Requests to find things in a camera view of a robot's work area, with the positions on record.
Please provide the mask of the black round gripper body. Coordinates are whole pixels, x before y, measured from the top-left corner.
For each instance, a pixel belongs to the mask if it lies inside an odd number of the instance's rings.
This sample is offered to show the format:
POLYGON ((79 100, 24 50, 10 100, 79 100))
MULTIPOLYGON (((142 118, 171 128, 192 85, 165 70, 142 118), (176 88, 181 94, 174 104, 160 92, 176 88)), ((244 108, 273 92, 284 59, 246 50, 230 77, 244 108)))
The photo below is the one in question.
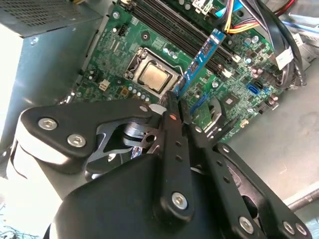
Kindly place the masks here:
POLYGON ((170 225, 153 211, 160 160, 142 156, 75 189, 59 207, 47 239, 231 239, 202 174, 192 172, 194 216, 170 225))

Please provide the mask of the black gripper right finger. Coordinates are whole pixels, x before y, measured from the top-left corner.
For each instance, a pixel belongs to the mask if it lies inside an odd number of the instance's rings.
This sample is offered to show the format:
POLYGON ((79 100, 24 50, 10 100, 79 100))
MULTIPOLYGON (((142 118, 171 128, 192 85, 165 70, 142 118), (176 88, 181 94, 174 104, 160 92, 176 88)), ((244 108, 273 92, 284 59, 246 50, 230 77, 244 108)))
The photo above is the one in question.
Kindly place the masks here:
POLYGON ((310 239, 307 226, 228 145, 213 146, 192 123, 179 101, 183 128, 191 143, 191 164, 200 164, 212 186, 218 226, 226 239, 310 239))

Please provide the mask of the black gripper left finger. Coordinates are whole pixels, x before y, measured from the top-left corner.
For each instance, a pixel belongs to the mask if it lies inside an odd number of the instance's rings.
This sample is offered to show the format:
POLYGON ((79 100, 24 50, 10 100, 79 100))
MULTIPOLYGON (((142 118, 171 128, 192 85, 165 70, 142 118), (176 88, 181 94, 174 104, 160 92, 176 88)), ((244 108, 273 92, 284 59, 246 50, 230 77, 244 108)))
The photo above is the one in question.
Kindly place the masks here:
POLYGON ((18 142, 27 153, 65 174, 91 171, 112 153, 145 149, 160 161, 155 212, 187 222, 194 205, 182 128, 190 123, 186 101, 167 92, 157 105, 122 99, 27 109, 18 120, 18 142))

